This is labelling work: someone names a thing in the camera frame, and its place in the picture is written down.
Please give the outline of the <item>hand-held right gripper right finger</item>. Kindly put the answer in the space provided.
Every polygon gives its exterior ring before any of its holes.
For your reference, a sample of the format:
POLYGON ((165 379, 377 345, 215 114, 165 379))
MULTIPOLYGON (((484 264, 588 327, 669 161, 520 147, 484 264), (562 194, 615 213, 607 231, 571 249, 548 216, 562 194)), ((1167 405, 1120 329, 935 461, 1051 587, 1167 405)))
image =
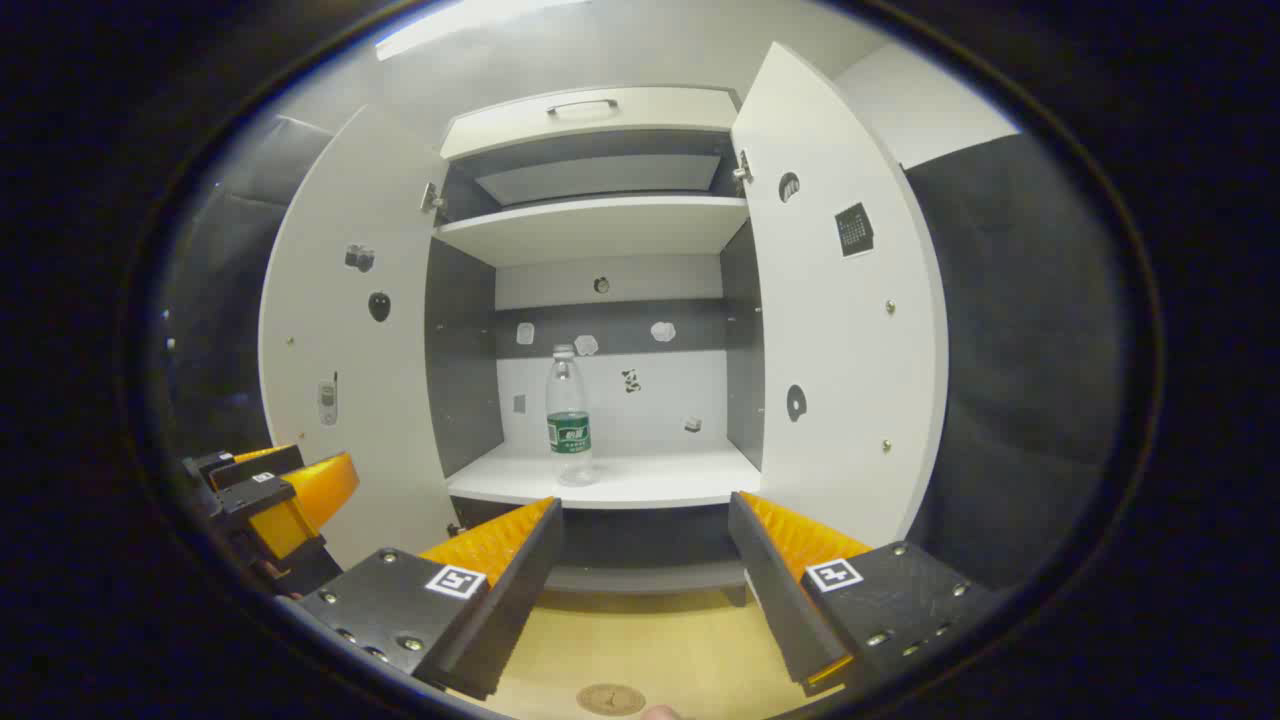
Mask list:
POLYGON ((873 548, 756 495, 731 496, 728 532, 809 696, 878 691, 952 648, 1001 601, 916 544, 873 548))

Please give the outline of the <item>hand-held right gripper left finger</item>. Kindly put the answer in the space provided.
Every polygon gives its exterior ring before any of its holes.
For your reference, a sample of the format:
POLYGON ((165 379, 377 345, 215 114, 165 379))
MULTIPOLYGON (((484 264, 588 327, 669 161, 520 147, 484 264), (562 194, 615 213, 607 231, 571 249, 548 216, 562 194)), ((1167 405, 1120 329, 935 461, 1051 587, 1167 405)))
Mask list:
POLYGON ((545 497, 424 553, 383 547, 296 602, 302 619, 417 682, 484 701, 564 542, 545 497))

